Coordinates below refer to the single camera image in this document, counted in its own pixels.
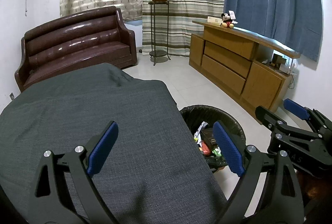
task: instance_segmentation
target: tiled floor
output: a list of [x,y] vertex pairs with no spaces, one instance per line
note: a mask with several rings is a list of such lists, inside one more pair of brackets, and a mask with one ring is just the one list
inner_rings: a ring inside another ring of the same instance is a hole
[[[143,56],[138,53],[137,57],[138,65],[125,69],[126,73],[142,80],[163,81],[177,103],[179,110],[190,105],[205,104],[228,112],[242,126],[246,135],[246,144],[253,144],[261,152],[266,152],[271,132],[257,123],[226,93],[189,66],[187,57],[171,56],[170,61],[157,63],[155,66],[150,61],[149,55]],[[278,109],[277,115],[286,120],[289,125],[297,127],[281,109]],[[238,176],[233,174],[228,167],[225,167],[225,169],[215,173],[215,178],[228,199],[237,184]],[[262,193],[264,181],[265,174],[261,174],[246,216],[254,213]]]

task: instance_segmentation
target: metal bolt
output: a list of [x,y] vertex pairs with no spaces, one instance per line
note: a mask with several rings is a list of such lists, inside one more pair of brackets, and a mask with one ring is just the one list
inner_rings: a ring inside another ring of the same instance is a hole
[[75,148],[75,152],[76,153],[80,153],[80,152],[82,152],[84,150],[84,147],[83,146],[77,146],[76,148]]
[[280,155],[281,155],[281,156],[287,156],[287,152],[284,151],[284,150],[281,150],[281,151],[280,151]]
[[47,150],[44,152],[44,156],[47,158],[51,155],[51,151],[50,150]]
[[249,146],[247,147],[247,149],[248,149],[249,152],[252,152],[252,153],[256,151],[256,147],[253,146],[253,145],[249,145]]

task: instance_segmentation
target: plush toy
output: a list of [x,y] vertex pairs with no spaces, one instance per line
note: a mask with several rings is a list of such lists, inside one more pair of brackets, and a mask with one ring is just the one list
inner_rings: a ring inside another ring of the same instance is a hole
[[221,14],[221,18],[222,18],[222,23],[221,23],[221,25],[223,26],[223,27],[228,27],[228,28],[231,28],[231,29],[233,29],[234,28],[234,24],[237,24],[237,22],[236,21],[234,21],[234,19],[235,19],[235,14],[234,14],[234,12],[233,11],[229,11],[229,14],[228,13],[223,13],[223,14]]

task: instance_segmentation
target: black metal plant stand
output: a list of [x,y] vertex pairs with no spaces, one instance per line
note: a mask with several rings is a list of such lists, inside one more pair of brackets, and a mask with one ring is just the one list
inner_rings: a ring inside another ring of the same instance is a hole
[[[166,4],[167,5],[167,52],[164,50],[156,50],[156,4]],[[156,65],[156,58],[157,57],[163,57],[167,55],[168,59],[168,32],[169,32],[169,2],[149,2],[150,5],[150,17],[151,17],[151,51],[150,56],[151,58],[154,57],[154,63],[153,66]],[[154,41],[152,40],[152,5],[153,5],[153,34],[154,34]]]

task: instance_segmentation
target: trash can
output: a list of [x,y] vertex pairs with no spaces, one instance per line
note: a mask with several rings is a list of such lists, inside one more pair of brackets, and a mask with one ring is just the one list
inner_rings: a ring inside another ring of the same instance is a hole
[[[212,128],[213,124],[220,120],[232,134],[240,136],[243,142],[246,142],[244,131],[238,121],[232,115],[219,108],[207,105],[193,105],[183,108],[180,110],[180,113],[192,135],[195,134],[203,121],[208,123],[205,127],[207,129]],[[227,166],[227,162],[222,156],[204,156],[204,158],[212,172]]]

